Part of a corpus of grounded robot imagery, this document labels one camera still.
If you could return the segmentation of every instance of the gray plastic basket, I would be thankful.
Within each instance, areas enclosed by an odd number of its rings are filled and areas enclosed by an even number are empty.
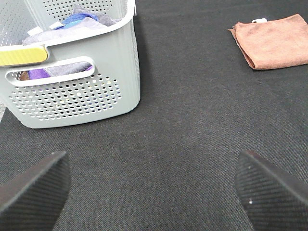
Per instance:
[[[140,100],[134,0],[1,0],[0,50],[21,44],[27,31],[36,26],[46,30],[65,19],[76,3],[123,20],[78,38],[38,44],[48,52],[48,59],[42,63],[0,67],[0,98],[27,127],[51,128],[101,120],[131,111]],[[82,61],[95,68],[19,81],[22,71]]]

